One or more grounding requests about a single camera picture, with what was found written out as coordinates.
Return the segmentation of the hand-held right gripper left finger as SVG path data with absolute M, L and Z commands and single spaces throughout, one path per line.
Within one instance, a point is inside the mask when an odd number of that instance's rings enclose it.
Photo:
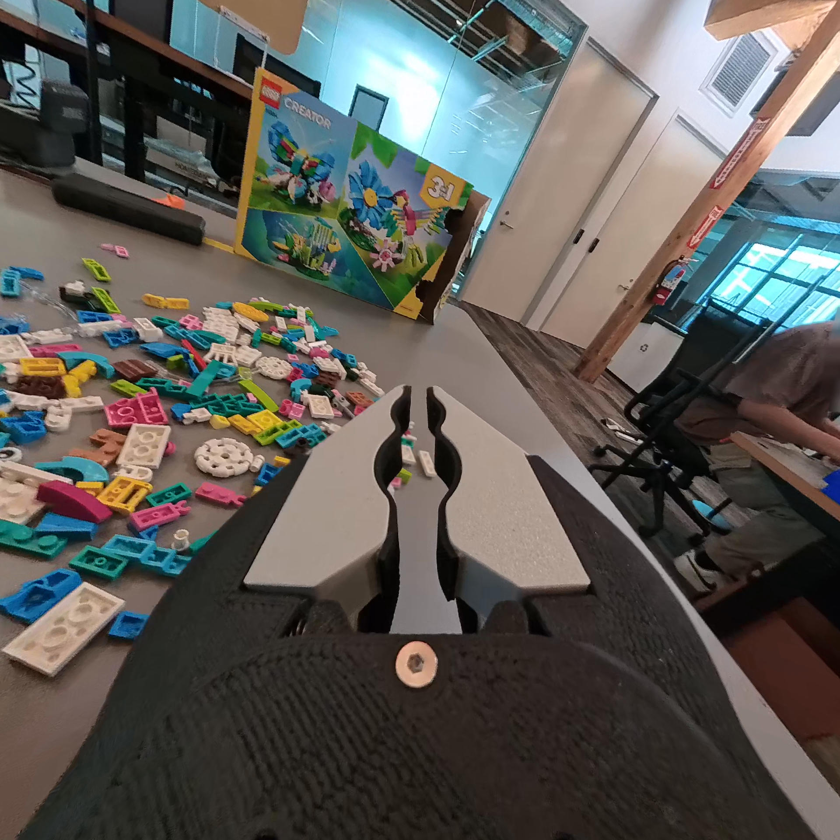
M 245 575 L 245 588 L 333 601 L 389 632 L 400 588 L 396 503 L 412 388 L 399 385 L 315 447 Z

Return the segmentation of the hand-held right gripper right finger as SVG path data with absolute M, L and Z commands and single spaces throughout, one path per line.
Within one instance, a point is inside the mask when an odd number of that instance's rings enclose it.
M 534 467 L 543 462 L 438 386 L 427 388 L 434 467 L 447 492 L 437 573 L 461 625 L 502 602 L 579 595 L 591 579 Z

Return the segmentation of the pile of colourful toy bricks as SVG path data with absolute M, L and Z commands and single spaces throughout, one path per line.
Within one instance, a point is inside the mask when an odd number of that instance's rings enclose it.
M 143 295 L 178 316 L 127 318 L 101 287 L 59 287 L 63 328 L 2 317 L 2 558 L 35 578 L 2 593 L 23 633 L 3 653 L 57 675 L 104 629 L 134 640 L 147 615 L 103 590 L 132 568 L 175 579 L 211 534 L 195 502 L 240 509 L 383 398 L 307 307 Z

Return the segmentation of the colourful toy brick box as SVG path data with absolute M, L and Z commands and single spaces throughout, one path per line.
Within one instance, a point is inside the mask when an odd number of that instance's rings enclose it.
M 489 203 L 442 166 L 256 70 L 236 254 L 433 324 Z

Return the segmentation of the grey desk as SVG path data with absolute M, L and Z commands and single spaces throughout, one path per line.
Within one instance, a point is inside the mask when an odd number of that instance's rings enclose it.
M 636 535 L 596 485 L 466 311 L 446 306 L 433 327 L 394 316 L 316 287 L 300 291 L 294 278 L 205 245 L 184 245 L 56 204 L 47 184 L 2 171 L 2 268 L 45 273 L 38 288 L 54 294 L 59 283 L 81 277 L 81 258 L 108 254 L 100 245 L 125 246 L 130 259 L 108 263 L 111 294 L 130 317 L 145 309 L 144 290 L 173 291 L 198 309 L 217 301 L 265 297 L 309 303 L 319 322 L 339 330 L 339 346 L 360 356 L 381 387 L 413 387 L 412 420 L 419 447 L 432 451 L 426 388 L 442 387 L 531 454 L 542 456 L 639 548 L 669 579 L 656 553 Z M 446 602 L 435 564 L 437 509 L 445 492 L 439 479 L 417 476 L 396 494 L 402 548 L 400 600 L 394 630 L 442 634 L 459 628 L 455 604 Z M 677 598 L 698 628 L 727 688 L 741 725 L 765 767 L 819 838 L 838 838 L 838 795 L 740 667 L 698 617 Z M 59 780 L 88 735 L 129 645 L 100 636 L 58 677 L 18 667 L 2 655 L 2 838 L 16 838 Z

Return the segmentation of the black office chair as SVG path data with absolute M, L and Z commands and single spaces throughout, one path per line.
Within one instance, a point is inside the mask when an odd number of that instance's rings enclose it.
M 700 545 L 714 533 L 686 496 L 696 478 L 710 478 L 711 473 L 700 447 L 678 430 L 676 419 L 697 396 L 719 396 L 713 380 L 730 363 L 750 355 L 781 323 L 768 319 L 751 322 L 709 301 L 699 309 L 665 370 L 625 405 L 625 419 L 642 435 L 635 446 L 629 451 L 612 444 L 593 449 L 598 458 L 612 454 L 621 460 L 617 465 L 588 465 L 591 473 L 606 474 L 603 489 L 617 477 L 628 476 L 642 480 L 641 491 L 650 494 L 654 520 L 637 528 L 641 537 L 651 538 L 663 528 L 667 497 L 699 529 L 700 533 L 689 539 L 692 545 Z

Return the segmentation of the white recycling bin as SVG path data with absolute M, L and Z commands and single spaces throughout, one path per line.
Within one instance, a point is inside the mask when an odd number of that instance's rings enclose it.
M 638 393 L 665 370 L 685 336 L 683 330 L 659 318 L 642 321 L 606 369 L 630 391 Z

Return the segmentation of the wooden table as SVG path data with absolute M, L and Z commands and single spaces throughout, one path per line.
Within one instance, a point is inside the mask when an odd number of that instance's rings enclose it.
M 797 505 L 803 513 L 818 509 L 839 522 L 838 500 L 824 491 L 831 485 L 829 476 L 838 474 L 838 468 L 771 438 L 734 433 L 731 441 L 771 474 L 792 506 Z

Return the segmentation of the white door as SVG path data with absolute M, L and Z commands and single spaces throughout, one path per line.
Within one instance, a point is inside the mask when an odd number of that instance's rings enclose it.
M 605 221 L 541 331 L 584 348 L 681 219 L 723 155 L 676 115 Z
M 463 304 L 529 318 L 657 99 L 584 39 L 481 241 Z

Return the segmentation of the red fire extinguisher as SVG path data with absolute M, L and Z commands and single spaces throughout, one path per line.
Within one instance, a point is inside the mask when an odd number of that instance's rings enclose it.
M 691 258 L 681 256 L 673 259 L 659 275 L 652 296 L 652 305 L 663 306 L 686 274 Z

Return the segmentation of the brown cardboard box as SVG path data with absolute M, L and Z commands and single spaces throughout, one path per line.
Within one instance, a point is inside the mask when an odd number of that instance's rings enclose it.
M 723 646 L 800 743 L 839 735 L 839 631 L 796 598 L 721 637 Z

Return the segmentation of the long black case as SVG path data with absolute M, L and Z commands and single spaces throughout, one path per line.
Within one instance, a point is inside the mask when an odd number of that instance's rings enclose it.
M 157 203 L 78 173 L 53 179 L 50 189 L 59 205 L 187 245 L 203 244 L 205 219 L 184 209 Z

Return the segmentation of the white air vent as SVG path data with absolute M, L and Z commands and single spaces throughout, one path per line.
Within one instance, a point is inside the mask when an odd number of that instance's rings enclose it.
M 700 84 L 699 92 L 732 118 L 777 55 L 778 47 L 762 33 L 732 38 Z

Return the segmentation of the wooden ceiling beam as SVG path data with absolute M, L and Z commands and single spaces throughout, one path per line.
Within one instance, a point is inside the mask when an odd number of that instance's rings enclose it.
M 791 48 L 802 45 L 834 1 L 712 1 L 705 30 L 718 41 L 773 29 Z

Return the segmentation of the wooden post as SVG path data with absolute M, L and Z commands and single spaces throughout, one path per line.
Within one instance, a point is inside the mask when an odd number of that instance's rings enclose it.
M 673 259 L 691 257 L 702 239 L 775 147 L 804 114 L 839 65 L 839 2 L 802 44 L 786 75 L 725 161 L 676 223 L 624 299 L 588 345 L 574 375 L 593 383 L 652 306 L 663 268 Z

